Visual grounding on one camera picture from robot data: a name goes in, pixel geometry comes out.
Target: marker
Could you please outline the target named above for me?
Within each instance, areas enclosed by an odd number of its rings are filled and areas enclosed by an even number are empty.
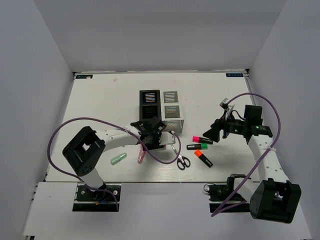
[[[144,147],[141,146],[139,156],[138,156],[138,164],[142,164],[142,161],[144,160],[146,155],[146,151],[144,150]]]
[[[203,153],[200,150],[195,150],[194,154],[202,161],[204,162],[205,165],[207,165],[209,168],[211,168],[213,166],[212,162],[210,162],[210,160],[203,155]]]
[[[200,136],[193,136],[192,142],[200,144],[214,144],[214,141]]]
[[[191,144],[186,146],[187,150],[196,150],[196,149],[208,149],[208,144],[199,143],[199,144]]]

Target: scissor handle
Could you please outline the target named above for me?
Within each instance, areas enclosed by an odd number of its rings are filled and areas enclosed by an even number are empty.
[[[187,158],[187,157],[185,157],[185,156],[182,156],[182,159],[183,159],[183,161],[184,161],[184,166],[185,166],[186,168],[190,167],[191,162],[190,162],[189,158]]]
[[[180,169],[182,171],[186,169],[186,166],[183,164],[183,162],[179,158],[176,161],[176,165],[178,166],[178,169]]]

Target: gray wall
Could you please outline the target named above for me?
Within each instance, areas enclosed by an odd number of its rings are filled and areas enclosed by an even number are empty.
[[[250,77],[253,90],[278,109],[282,131],[277,153],[288,177],[302,188],[300,203],[314,240],[320,240],[319,67],[320,1],[289,0]],[[264,117],[276,132],[274,116],[265,105]]]
[[[34,0],[80,71],[250,68],[285,0]]]
[[[0,233],[17,240],[48,161],[72,72],[32,0],[0,2]]]

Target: green marker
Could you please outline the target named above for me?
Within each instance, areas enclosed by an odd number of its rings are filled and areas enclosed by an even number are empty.
[[[208,149],[208,144],[206,143],[199,143],[199,144],[192,144],[186,146],[187,150],[197,150],[197,149]]]
[[[122,159],[125,159],[126,157],[127,157],[127,154],[124,152],[124,153],[121,153],[120,155],[115,156],[114,158],[112,158],[110,160],[110,162],[111,162],[112,165],[116,165],[118,162],[120,162]]]

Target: white mesh cube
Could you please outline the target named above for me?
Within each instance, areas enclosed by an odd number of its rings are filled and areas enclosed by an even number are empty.
[[[178,91],[160,91],[161,118],[166,125],[164,131],[181,133],[184,126],[181,96]]]

